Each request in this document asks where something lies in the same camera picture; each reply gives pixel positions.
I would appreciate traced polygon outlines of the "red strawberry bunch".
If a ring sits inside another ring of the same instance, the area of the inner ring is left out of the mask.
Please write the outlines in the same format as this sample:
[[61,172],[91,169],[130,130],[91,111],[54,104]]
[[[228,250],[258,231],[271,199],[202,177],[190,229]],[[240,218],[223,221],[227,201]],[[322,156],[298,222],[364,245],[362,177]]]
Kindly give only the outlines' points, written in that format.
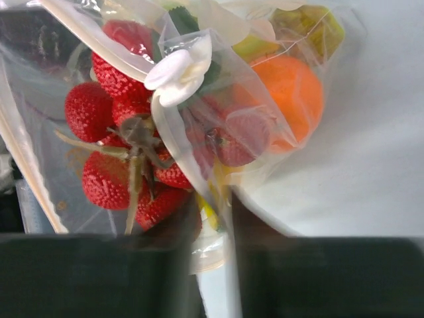
[[65,100],[74,134],[68,144],[91,152],[82,188],[92,204],[127,211],[125,231],[152,228],[196,191],[209,199],[207,175],[215,158],[244,167],[270,145],[263,103],[217,99],[213,83],[227,71],[213,49],[213,35],[191,17],[175,19],[171,35],[134,21],[110,20],[103,32],[129,52],[158,62],[155,84],[122,73],[99,54],[96,80],[75,86]]

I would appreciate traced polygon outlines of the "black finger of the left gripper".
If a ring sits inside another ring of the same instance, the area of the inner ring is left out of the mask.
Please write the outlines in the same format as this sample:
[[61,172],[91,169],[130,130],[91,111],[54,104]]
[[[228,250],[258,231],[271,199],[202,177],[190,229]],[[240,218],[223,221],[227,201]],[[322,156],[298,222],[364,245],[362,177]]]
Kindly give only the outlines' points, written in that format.
[[89,80],[91,50],[41,8],[1,12],[1,54],[12,87],[54,121],[65,119],[69,90]]

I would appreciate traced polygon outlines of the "clear zip top bag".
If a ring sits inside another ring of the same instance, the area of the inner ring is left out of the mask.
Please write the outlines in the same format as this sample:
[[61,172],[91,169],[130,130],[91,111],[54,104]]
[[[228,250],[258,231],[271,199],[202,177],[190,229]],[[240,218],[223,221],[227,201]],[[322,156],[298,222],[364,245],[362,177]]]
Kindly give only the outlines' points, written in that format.
[[324,1],[2,1],[1,136],[57,234],[139,234],[183,204],[193,270],[317,128],[345,39]]

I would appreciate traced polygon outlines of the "green pear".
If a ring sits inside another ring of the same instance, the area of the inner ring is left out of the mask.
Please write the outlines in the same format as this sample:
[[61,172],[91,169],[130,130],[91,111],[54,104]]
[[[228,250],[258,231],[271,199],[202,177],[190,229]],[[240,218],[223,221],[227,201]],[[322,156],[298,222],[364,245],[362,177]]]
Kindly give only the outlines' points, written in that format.
[[278,54],[287,54],[307,63],[324,64],[345,39],[345,30],[331,10],[322,5],[302,5],[294,10],[275,9],[268,22],[275,39],[248,35],[233,50],[255,64]]

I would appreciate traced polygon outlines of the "orange fruit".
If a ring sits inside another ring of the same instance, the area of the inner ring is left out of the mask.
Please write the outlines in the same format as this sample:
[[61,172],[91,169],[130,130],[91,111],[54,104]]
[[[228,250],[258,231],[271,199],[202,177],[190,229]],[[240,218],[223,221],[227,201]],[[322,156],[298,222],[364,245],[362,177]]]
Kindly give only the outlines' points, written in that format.
[[301,147],[321,121],[325,106],[321,80],[305,62],[285,54],[251,64],[251,67],[266,86],[295,138],[295,144],[290,144],[275,136],[270,150],[283,153]]

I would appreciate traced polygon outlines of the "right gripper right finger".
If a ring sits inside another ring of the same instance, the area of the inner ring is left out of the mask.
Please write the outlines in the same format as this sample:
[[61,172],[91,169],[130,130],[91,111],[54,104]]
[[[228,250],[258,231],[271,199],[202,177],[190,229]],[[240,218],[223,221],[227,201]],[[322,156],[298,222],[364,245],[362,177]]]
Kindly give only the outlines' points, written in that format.
[[418,238],[288,237],[232,196],[243,317],[422,317]]

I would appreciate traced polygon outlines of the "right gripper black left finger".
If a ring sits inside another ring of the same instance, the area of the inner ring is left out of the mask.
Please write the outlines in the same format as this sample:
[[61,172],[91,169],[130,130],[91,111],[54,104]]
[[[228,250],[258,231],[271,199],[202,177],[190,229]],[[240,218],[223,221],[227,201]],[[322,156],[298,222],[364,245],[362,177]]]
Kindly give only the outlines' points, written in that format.
[[137,235],[1,235],[2,317],[201,317],[193,196]]

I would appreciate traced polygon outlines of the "yellow banana bunch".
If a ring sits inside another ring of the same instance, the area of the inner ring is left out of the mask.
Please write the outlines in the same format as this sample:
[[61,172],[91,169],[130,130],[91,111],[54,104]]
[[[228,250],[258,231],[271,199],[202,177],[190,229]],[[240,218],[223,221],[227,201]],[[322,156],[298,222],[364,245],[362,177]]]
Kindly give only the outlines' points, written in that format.
[[237,174],[244,170],[243,167],[226,166],[214,159],[211,171],[207,175],[209,199],[199,194],[196,200],[199,208],[205,213],[209,226],[218,233],[225,232],[226,219],[231,212],[231,189],[238,182]]

